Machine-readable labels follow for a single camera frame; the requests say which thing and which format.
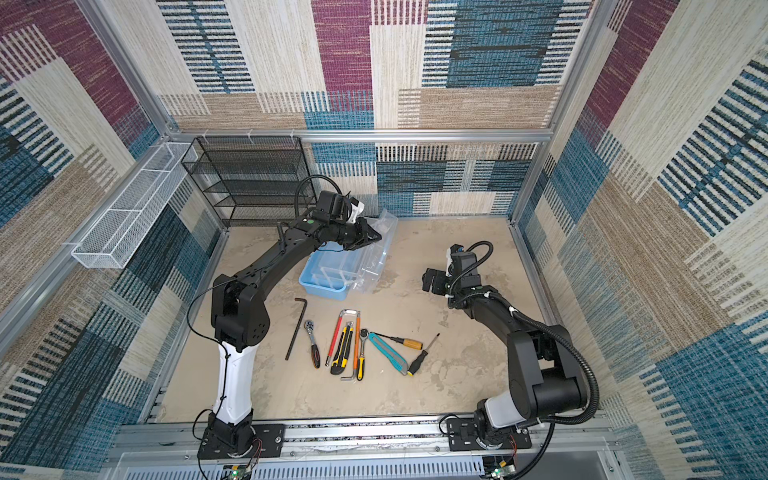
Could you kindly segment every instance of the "ratchet wrench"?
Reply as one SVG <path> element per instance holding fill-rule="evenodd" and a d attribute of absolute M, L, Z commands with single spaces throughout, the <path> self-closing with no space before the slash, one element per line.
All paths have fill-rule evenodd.
<path fill-rule="evenodd" d="M 315 342 L 315 335 L 312 333 L 312 331 L 315 328 L 315 323 L 312 320 L 307 320 L 304 322 L 304 328 L 306 329 L 306 332 L 310 335 L 310 342 L 312 342 L 312 364 L 315 366 L 316 369 L 320 368 L 320 350 L 317 348 L 317 343 Z"/>

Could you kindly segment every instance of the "white wire mesh basket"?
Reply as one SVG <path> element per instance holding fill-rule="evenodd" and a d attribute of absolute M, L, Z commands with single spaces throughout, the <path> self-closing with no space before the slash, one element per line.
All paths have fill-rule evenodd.
<path fill-rule="evenodd" d="M 189 144 L 169 142 L 158 148 L 120 196 L 72 251 L 85 268 L 125 268 L 184 179 L 181 165 L 194 161 Z"/>

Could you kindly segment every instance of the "red wire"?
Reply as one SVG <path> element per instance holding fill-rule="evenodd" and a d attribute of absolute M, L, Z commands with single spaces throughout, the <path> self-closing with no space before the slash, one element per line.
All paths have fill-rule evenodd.
<path fill-rule="evenodd" d="M 518 444 L 515 442 L 515 439 L 512 437 L 512 435 L 509 436 L 509 439 L 512 440 L 512 446 L 515 447 L 515 451 L 512 453 L 512 464 L 517 468 L 518 466 Z"/>
<path fill-rule="evenodd" d="M 261 445 L 262 445 L 261 444 L 261 439 L 257 439 L 257 440 L 259 441 L 259 446 L 257 447 L 257 450 L 253 453 L 253 455 L 250 456 L 250 460 L 248 461 L 248 466 L 249 467 L 250 467 L 251 462 L 253 462 L 253 458 L 254 457 L 256 457 L 256 463 L 254 463 L 254 465 L 257 465 L 259 463 L 259 459 L 261 458 Z"/>

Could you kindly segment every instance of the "black-handled screwdriver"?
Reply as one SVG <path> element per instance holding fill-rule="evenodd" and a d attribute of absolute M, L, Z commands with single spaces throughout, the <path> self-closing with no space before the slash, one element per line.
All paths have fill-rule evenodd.
<path fill-rule="evenodd" d="M 408 374 L 410 376 L 413 376 L 414 373 L 419 371 L 419 369 L 422 366 L 422 362 L 424 361 L 425 358 L 427 358 L 427 355 L 429 354 L 428 350 L 432 348 L 432 344 L 435 342 L 435 340 L 437 340 L 437 337 L 439 336 L 440 336 L 439 333 L 435 335 L 435 338 L 433 338 L 432 341 L 429 343 L 429 345 L 427 345 L 427 348 L 422 350 L 419 356 L 416 357 L 416 360 L 414 360 L 413 363 L 411 363 L 411 366 L 408 367 Z"/>

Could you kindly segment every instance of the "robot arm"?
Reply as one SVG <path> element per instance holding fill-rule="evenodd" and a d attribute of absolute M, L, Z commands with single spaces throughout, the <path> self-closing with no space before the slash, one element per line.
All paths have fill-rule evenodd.
<path fill-rule="evenodd" d="M 472 252 L 478 245 L 488 247 L 488 253 L 480 261 Z M 448 251 L 447 270 L 427 269 L 422 277 L 424 291 L 448 297 L 449 308 L 464 310 L 469 318 L 487 326 L 507 346 L 509 390 L 478 403 L 475 424 L 479 443 L 500 445 L 513 429 L 540 421 L 586 422 L 598 407 L 599 391 L 594 373 L 571 345 L 571 337 L 563 326 L 536 322 L 516 310 L 493 286 L 482 285 L 477 267 L 492 251 L 489 242 L 477 242 L 467 250 L 454 245 Z M 552 361 L 554 365 L 541 369 L 540 359 Z M 576 417 L 555 415 L 587 404 L 586 410 Z"/>
<path fill-rule="evenodd" d="M 257 347 L 270 329 L 266 298 L 280 279 L 325 242 L 356 250 L 381 240 L 359 217 L 362 208 L 354 198 L 324 190 L 316 208 L 289 225 L 278 225 L 280 239 L 258 260 L 233 276 L 215 279 L 210 322 L 219 343 L 221 396 L 208 418 L 208 442 L 200 447 L 201 458 L 220 456 L 210 452 L 237 457 L 252 447 L 250 384 Z"/>

